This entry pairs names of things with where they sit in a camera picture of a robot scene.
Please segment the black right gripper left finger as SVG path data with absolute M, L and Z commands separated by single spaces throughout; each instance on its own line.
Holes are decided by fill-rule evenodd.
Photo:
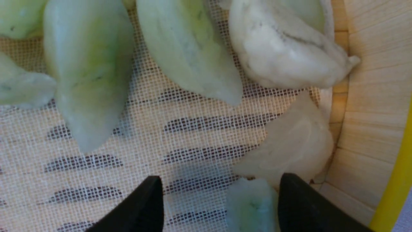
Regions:
M 147 176 L 140 185 L 87 232 L 162 232 L 163 185 L 160 176 Z

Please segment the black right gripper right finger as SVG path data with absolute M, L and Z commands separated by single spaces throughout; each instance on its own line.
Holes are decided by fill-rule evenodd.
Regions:
M 284 173 L 279 187 L 278 221 L 282 232 L 372 232 L 294 173 Z

